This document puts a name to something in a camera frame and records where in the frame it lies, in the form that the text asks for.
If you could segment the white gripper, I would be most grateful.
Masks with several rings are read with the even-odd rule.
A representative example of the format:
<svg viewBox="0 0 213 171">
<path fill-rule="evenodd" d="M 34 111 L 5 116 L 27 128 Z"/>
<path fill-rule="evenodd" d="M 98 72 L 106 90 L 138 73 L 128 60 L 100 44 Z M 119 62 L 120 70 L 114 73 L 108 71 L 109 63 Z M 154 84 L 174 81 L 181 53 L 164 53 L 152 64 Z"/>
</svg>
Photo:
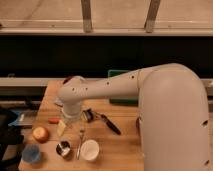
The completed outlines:
<svg viewBox="0 0 213 171">
<path fill-rule="evenodd" d="M 57 127 L 57 134 L 59 136 L 63 135 L 66 129 L 66 124 L 69 125 L 80 120 L 82 113 L 82 103 L 66 102 L 62 106 L 61 112 L 62 112 L 61 114 L 62 120 L 59 121 Z"/>
</svg>

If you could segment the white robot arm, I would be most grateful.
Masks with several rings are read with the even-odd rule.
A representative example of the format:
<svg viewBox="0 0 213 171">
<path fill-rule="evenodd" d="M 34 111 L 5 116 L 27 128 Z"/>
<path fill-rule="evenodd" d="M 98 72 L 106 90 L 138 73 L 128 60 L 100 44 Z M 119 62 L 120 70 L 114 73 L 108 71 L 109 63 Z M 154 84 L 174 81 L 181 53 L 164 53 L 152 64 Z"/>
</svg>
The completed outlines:
<svg viewBox="0 0 213 171">
<path fill-rule="evenodd" d="M 141 118 L 144 171 L 210 171 L 207 93 L 186 66 L 158 65 L 94 82 L 74 77 L 58 92 L 69 119 L 79 117 L 86 99 L 134 96 Z"/>
</svg>

